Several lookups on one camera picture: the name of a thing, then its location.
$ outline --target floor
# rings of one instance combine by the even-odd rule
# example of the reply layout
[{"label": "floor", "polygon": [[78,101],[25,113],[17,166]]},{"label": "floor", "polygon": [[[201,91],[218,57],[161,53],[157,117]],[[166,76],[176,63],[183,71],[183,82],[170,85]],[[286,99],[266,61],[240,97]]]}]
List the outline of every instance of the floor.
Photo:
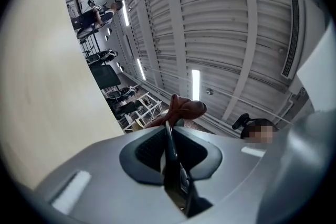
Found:
[{"label": "floor", "polygon": [[[135,86],[136,83],[129,79],[128,77],[126,77],[124,74],[120,73],[118,74],[118,77],[120,79],[121,85],[119,88],[122,87],[126,87],[126,86]],[[134,101],[137,98],[141,97],[142,95],[144,95],[145,93],[147,93],[147,91],[145,89],[143,89],[141,86],[138,86],[139,91],[135,94],[135,96],[132,96],[128,99],[128,101]],[[162,109],[166,110],[168,109],[169,106],[166,103],[162,102]],[[207,130],[206,128],[203,128],[202,126],[200,126],[199,124],[193,122],[192,120],[185,120],[184,121],[184,126],[194,129],[194,130],[198,130],[198,131],[202,131],[202,132],[206,132],[206,133],[212,133],[209,130]]]}]

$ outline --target brown leather item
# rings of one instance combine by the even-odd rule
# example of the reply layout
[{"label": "brown leather item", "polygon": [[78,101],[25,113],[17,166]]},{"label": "brown leather item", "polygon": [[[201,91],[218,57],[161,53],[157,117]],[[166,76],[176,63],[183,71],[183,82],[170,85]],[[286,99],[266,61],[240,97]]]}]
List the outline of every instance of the brown leather item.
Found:
[{"label": "brown leather item", "polygon": [[170,126],[174,126],[179,119],[194,120],[202,116],[207,109],[205,103],[201,101],[192,101],[173,94],[168,113],[149,123],[146,128],[163,125],[166,121],[169,121]]}]

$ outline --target ceiling light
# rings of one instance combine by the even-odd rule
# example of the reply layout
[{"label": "ceiling light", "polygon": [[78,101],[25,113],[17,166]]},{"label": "ceiling light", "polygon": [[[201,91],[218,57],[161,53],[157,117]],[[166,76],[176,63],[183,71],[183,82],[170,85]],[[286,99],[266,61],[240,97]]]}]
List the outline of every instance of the ceiling light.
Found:
[{"label": "ceiling light", "polygon": [[126,26],[129,26],[130,23],[128,22],[125,0],[123,0],[122,3],[124,4],[124,6],[122,8],[122,12],[124,13],[125,24],[126,24]]},{"label": "ceiling light", "polygon": [[192,70],[193,76],[193,100],[199,101],[200,100],[200,84],[201,84],[201,74],[199,70]]},{"label": "ceiling light", "polygon": [[141,66],[140,60],[137,59],[137,62],[138,62],[139,68],[140,68],[140,72],[141,72],[142,78],[143,78],[143,80],[146,80],[145,74],[143,73],[143,70],[142,70],[142,66]]}]

